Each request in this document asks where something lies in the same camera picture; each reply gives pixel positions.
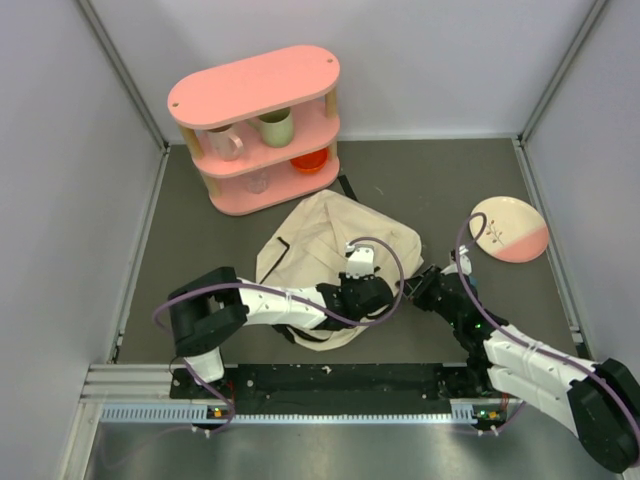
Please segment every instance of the pink and white plate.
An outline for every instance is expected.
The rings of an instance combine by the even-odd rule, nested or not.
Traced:
[[[478,245],[492,257],[504,262],[524,263],[539,257],[549,244],[549,229],[538,211],[522,200],[492,197],[480,202],[472,213],[487,215],[487,228]],[[482,218],[474,218],[469,230],[474,237],[482,227]]]

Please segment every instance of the pink oval shelf top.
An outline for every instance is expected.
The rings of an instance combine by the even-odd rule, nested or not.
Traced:
[[[191,74],[167,104],[180,125],[206,130],[317,98],[339,75],[331,52],[297,45]]]

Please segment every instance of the wooden shelf post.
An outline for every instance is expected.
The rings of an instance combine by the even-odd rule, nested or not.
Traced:
[[[336,88],[333,88],[324,96],[324,113],[327,118],[333,118],[338,115],[338,95]],[[338,156],[338,141],[334,141],[329,145],[329,160]]]
[[[202,176],[202,180],[209,191],[209,195],[214,198],[220,196],[220,187],[218,186],[218,182],[216,182],[215,178],[211,178],[202,172],[200,175]]]
[[[338,95],[335,88],[324,96],[324,111],[327,118],[333,118],[338,114]]]
[[[184,138],[184,142],[187,144],[189,153],[191,153],[194,160],[200,160],[204,157],[204,152],[202,151],[202,146],[200,145],[200,140],[198,140],[195,130],[183,127],[182,125],[178,125],[178,127],[180,127],[182,138]]]

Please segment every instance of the pink shelf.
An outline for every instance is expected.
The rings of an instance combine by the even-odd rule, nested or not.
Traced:
[[[244,142],[245,153],[241,157],[225,162],[211,148],[205,134],[200,135],[200,144],[204,157],[195,160],[198,170],[214,178],[228,178],[252,172],[260,168],[284,162],[306,153],[320,150],[331,144],[340,131],[340,118],[336,115],[327,118],[324,114],[324,102],[311,101],[292,107],[295,136],[293,141],[283,148],[265,145],[260,134],[245,122],[235,126],[236,133]]]
[[[313,175],[298,172],[289,162],[273,165],[266,171],[270,182],[267,191],[256,195],[246,190],[242,177],[228,178],[219,181],[221,194],[210,197],[211,202],[228,215],[246,215],[328,187],[338,176],[340,161],[334,158]]]
[[[167,105],[180,125],[208,130],[317,98],[339,75],[331,52],[297,45],[189,75],[173,87]]]

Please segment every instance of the orange bowl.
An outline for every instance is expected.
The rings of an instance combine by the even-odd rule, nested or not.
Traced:
[[[307,153],[290,160],[293,168],[300,173],[317,173],[324,168],[329,160],[329,147]]]

